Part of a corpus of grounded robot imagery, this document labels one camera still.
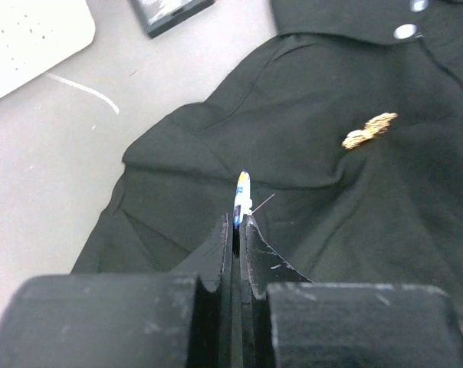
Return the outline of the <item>black button shirt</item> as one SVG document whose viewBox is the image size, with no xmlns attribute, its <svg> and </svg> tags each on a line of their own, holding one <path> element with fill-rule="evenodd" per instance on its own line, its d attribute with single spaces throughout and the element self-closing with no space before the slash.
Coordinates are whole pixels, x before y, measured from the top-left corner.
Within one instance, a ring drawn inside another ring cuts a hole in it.
<svg viewBox="0 0 463 368">
<path fill-rule="evenodd" d="M 463 319 L 463 1 L 273 1 L 277 35 L 123 155 L 74 270 L 168 271 L 232 211 L 313 281 L 431 284 Z M 382 113 L 389 129 L 346 135 Z"/>
</svg>

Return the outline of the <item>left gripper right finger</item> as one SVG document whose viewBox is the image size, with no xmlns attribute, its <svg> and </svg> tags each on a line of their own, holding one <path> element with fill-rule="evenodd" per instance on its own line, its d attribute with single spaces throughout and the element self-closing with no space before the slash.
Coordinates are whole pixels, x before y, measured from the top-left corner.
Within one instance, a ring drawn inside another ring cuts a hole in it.
<svg viewBox="0 0 463 368">
<path fill-rule="evenodd" d="M 238 228 L 246 367 L 463 367 L 449 296 L 418 284 L 315 283 Z"/>
</svg>

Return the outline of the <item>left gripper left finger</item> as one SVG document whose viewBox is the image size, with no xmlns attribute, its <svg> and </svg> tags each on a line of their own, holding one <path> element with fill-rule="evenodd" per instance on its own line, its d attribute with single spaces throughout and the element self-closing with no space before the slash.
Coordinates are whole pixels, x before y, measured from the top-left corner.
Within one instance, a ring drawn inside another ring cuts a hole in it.
<svg viewBox="0 0 463 368">
<path fill-rule="evenodd" d="M 232 227 L 172 271 L 45 275 L 0 320 L 0 367 L 229 367 Z"/>
</svg>

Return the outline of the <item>gold brooch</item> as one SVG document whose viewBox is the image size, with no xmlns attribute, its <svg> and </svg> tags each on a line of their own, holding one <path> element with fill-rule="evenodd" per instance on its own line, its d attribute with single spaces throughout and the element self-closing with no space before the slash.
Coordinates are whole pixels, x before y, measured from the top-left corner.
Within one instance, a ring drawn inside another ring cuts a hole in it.
<svg viewBox="0 0 463 368">
<path fill-rule="evenodd" d="M 355 149 L 366 141 L 373 140 L 384 134 L 390 127 L 391 122 L 397 118 L 397 113 L 382 113 L 368 120 L 362 129 L 353 130 L 346 135 L 341 146 L 346 150 Z"/>
</svg>

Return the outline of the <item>round blue painted brooch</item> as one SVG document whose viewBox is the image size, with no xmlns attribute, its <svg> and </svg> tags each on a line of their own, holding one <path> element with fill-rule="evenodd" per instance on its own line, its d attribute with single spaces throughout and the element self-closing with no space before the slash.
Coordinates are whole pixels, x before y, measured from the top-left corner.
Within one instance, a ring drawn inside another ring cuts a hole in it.
<svg viewBox="0 0 463 368">
<path fill-rule="evenodd" d="M 248 171 L 243 170 L 239 177 L 235 190 L 235 200 L 233 207 L 233 240 L 232 240 L 232 252 L 237 258 L 240 253 L 240 235 L 239 229 L 246 215 L 253 215 L 259 210 L 266 202 L 275 196 L 273 193 L 266 198 L 260 205 L 255 209 L 252 208 L 253 201 L 251 199 L 251 177 Z"/>
</svg>

